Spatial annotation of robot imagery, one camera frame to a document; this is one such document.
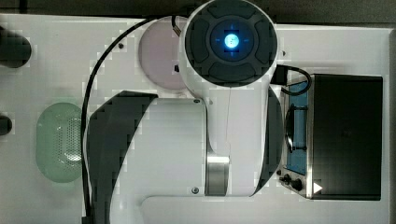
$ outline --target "circular cap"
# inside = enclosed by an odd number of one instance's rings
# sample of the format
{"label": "circular cap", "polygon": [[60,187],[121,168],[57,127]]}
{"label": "circular cap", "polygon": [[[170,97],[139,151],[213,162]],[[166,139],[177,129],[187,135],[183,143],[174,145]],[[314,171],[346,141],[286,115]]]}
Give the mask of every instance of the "circular cap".
{"label": "circular cap", "polygon": [[225,87],[245,86],[274,63],[276,31],[270,19],[249,2],[218,0],[191,19],[185,48],[189,63],[205,80]]}

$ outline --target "blue light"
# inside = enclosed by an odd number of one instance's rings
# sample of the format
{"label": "blue light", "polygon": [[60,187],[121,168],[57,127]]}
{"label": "blue light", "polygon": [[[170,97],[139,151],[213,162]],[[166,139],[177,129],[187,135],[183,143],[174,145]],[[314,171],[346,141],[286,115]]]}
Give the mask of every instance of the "blue light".
{"label": "blue light", "polygon": [[224,43],[225,43],[225,46],[227,46],[230,49],[233,49],[236,46],[238,46],[239,38],[237,35],[229,34],[229,35],[225,36]]}

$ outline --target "white triangle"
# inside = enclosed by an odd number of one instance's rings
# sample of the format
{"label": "white triangle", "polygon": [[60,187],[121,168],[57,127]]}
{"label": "white triangle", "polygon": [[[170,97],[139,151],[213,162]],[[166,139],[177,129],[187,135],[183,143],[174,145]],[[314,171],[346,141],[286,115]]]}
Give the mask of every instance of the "white triangle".
{"label": "white triangle", "polygon": [[317,185],[316,183],[314,183],[314,193],[320,191],[322,189],[321,186]]}

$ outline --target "pink circular pad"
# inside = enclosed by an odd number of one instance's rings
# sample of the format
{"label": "pink circular pad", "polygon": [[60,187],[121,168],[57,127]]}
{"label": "pink circular pad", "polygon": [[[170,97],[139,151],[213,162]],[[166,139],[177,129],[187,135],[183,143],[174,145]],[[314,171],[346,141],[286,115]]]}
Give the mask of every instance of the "pink circular pad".
{"label": "pink circular pad", "polygon": [[[180,30],[187,19],[177,17]],[[139,61],[148,79],[168,90],[186,88],[181,75],[175,71],[178,64],[179,37],[172,29],[171,17],[165,17],[150,25],[139,43]]]}

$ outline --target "green sponge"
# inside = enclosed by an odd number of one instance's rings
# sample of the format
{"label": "green sponge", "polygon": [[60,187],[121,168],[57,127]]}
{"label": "green sponge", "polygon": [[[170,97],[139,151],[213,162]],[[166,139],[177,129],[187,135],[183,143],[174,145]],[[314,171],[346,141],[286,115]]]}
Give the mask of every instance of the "green sponge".
{"label": "green sponge", "polygon": [[81,176],[80,117],[78,106],[59,103],[38,119],[35,160],[41,173],[54,182],[67,183]]}

